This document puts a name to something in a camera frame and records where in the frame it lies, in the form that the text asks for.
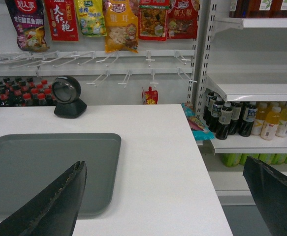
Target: yellow snack package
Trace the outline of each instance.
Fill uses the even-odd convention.
[[[106,6],[105,52],[127,49],[138,53],[138,17],[132,12],[129,0],[110,0]]]
[[[102,0],[75,0],[75,8],[83,35],[106,36]]]

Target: white counter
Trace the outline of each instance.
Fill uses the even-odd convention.
[[[116,133],[121,136],[106,211],[77,220],[74,236],[230,236],[232,232],[180,105],[89,106],[76,119],[54,107],[0,108],[0,136]]]

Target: purple snack package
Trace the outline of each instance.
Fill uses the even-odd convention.
[[[44,6],[42,0],[5,0],[23,51],[45,52]]]

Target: gray tray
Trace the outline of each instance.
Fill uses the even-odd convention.
[[[87,181],[79,219],[109,205],[121,137],[112,133],[19,134],[0,137],[0,221],[11,215],[76,161]]]

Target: gray floor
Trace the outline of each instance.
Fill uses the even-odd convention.
[[[256,206],[223,206],[234,236],[271,236]]]

